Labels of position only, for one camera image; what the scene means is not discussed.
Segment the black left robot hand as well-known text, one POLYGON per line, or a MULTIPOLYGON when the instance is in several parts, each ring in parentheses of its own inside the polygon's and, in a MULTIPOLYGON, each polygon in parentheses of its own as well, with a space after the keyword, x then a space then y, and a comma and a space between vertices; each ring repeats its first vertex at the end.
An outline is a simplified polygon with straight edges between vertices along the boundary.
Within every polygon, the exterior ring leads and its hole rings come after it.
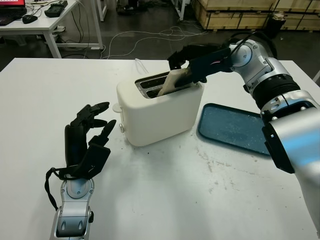
POLYGON ((66 165, 78 165, 88 150, 87 133, 93 128, 102 128, 98 136, 94 136, 89 143, 105 146, 109 140, 109 134, 116 124, 116 120, 106 121, 95 117, 110 106, 109 102, 101 102, 93 106, 85 105, 77 114, 76 118, 65 126, 65 161, 66 165))

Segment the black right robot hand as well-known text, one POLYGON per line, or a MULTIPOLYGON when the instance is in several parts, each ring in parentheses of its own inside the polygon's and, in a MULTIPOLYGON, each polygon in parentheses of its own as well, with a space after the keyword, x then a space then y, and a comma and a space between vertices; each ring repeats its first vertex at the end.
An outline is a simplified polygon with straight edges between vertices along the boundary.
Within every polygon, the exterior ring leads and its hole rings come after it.
POLYGON ((174 52, 168 59, 170 70, 181 69, 186 61, 217 52, 223 48, 218 44, 190 44, 174 52))

